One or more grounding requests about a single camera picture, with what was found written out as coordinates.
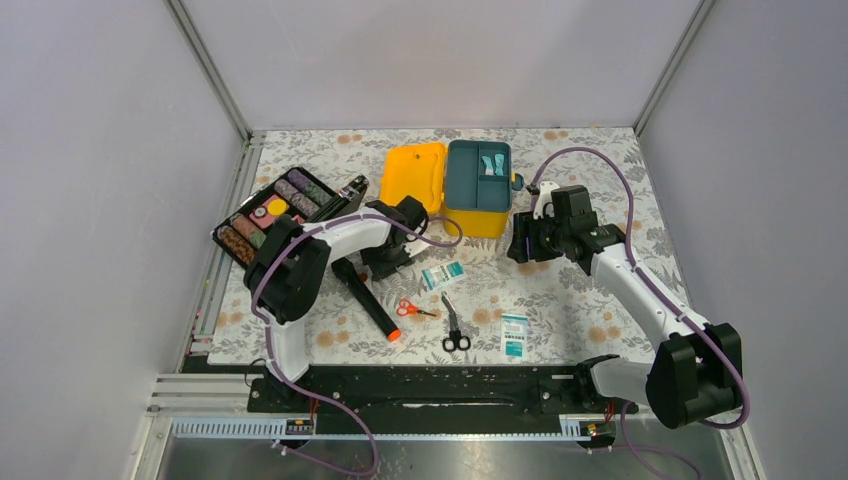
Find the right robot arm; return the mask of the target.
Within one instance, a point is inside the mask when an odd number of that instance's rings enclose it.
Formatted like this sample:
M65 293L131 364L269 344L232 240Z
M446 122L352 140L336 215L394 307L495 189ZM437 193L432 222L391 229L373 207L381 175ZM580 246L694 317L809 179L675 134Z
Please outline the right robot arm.
M534 208L514 214L507 255L519 264L572 261L618 300L653 348L650 363L618 355L579 363L573 396L583 410L627 400L676 429L749 404L738 332L710 323L662 285L622 229L600 224L584 186L544 183Z

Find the teal plastic tray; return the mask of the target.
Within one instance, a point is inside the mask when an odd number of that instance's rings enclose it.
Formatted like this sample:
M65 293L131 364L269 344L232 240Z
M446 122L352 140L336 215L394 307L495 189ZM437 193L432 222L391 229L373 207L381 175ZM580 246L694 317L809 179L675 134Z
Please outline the teal plastic tray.
M482 155L506 157L505 176L486 176ZM505 213L512 206L511 147L504 142L456 139L448 144L444 206L451 210Z

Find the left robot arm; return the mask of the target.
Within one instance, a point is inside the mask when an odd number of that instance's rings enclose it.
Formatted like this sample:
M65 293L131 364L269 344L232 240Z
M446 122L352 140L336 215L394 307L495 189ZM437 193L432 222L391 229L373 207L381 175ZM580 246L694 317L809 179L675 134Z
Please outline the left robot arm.
M408 243L429 224L423 205L411 196L389 206L379 200L318 223L297 224L285 216L271 227L268 239L249 264L243 283L251 310L264 324L266 369L272 398L288 411L309 401L310 385L302 376L306 355L304 316L312 309L327 272L331 272L366 311L388 340L401 331L351 261L360 255L370 279L380 280L411 264Z

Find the small teal item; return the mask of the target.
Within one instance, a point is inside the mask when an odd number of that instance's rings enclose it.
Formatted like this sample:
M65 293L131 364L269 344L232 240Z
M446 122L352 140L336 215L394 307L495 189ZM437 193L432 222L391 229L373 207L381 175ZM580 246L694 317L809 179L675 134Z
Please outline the small teal item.
M494 176L495 175L495 164L493 158L487 155L481 156L481 161L484 166L484 175L486 176Z

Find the yellow plastic kit box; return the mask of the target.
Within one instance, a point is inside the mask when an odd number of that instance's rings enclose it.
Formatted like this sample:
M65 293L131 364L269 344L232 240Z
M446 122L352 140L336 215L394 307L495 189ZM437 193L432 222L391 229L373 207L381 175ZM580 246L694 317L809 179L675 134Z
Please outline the yellow plastic kit box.
M411 196L427 213L456 221L458 227L447 227L451 235L498 238L506 230L513 193L522 186L509 144L456 139L389 150L379 199L395 206Z

